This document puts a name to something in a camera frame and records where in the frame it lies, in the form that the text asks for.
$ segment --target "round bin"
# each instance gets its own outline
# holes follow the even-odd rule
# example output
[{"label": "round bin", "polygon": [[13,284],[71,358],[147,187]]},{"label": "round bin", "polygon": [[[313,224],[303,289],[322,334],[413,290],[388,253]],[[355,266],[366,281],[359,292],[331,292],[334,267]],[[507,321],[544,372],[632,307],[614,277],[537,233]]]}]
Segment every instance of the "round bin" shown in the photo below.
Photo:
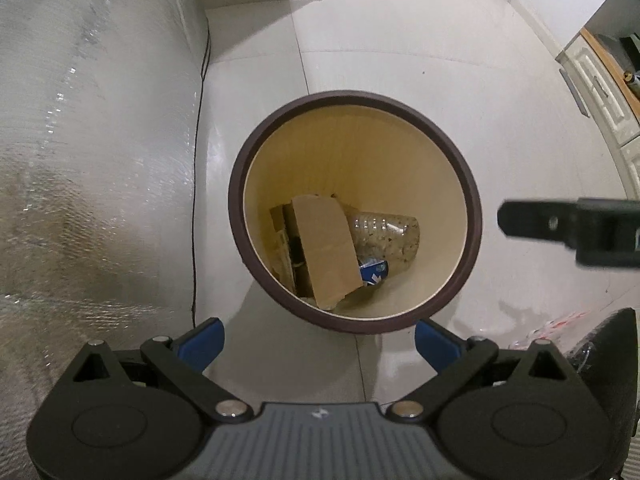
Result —
[{"label": "round bin", "polygon": [[[269,253],[270,209],[301,194],[416,217],[414,262],[348,306],[325,312],[300,300],[272,275]],[[391,332],[432,316],[462,288],[480,248],[480,197],[458,149],[415,110],[366,92],[309,95],[267,117],[240,150],[228,200],[236,245],[262,288],[296,316],[340,332]]]}]

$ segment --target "clear plastic container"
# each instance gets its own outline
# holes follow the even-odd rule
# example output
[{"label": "clear plastic container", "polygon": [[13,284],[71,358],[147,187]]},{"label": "clear plastic container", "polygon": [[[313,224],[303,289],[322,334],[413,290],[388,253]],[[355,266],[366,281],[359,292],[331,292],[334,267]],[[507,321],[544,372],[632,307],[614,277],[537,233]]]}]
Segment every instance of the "clear plastic container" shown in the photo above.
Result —
[{"label": "clear plastic container", "polygon": [[415,259],[420,226],[412,216],[350,210],[347,220],[359,260],[386,260],[392,275],[405,270]]}]

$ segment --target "blue wrapper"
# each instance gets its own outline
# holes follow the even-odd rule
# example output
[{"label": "blue wrapper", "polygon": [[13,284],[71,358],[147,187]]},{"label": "blue wrapper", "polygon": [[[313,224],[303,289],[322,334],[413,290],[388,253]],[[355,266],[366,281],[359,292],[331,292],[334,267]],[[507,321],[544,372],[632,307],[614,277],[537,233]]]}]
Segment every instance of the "blue wrapper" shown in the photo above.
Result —
[{"label": "blue wrapper", "polygon": [[386,260],[370,259],[360,263],[360,275],[364,286],[377,285],[389,274]]}]

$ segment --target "drawer handle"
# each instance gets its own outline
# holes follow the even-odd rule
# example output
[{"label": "drawer handle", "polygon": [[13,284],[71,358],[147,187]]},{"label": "drawer handle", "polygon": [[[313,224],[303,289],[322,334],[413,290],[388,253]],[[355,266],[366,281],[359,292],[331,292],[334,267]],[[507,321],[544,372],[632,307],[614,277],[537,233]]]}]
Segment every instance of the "drawer handle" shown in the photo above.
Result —
[{"label": "drawer handle", "polygon": [[602,87],[602,83],[600,82],[600,80],[598,79],[598,76],[593,76],[593,81],[598,83],[598,86],[600,87],[600,92],[602,92],[604,94],[604,97],[609,98],[609,94],[607,94],[605,92],[605,89]]}]

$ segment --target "tiled floor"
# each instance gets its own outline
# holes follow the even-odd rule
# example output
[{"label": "tiled floor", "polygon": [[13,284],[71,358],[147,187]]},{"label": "tiled floor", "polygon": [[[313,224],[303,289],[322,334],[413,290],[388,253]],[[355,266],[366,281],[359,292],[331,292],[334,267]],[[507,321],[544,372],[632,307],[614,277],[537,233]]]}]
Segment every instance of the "tiled floor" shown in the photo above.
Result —
[{"label": "tiled floor", "polygon": [[505,198],[624,196],[599,130],[508,0],[270,2],[207,15],[196,316],[225,322],[227,345],[209,371],[222,386],[254,404],[388,403],[433,375],[412,330],[355,338],[311,326],[271,301],[240,261],[226,213],[234,159],[263,118],[308,92],[391,96],[462,151],[482,197],[482,247],[463,290],[434,317],[461,336],[505,344],[561,314],[602,308],[638,282],[631,272],[578,269],[560,246],[498,231]]}]

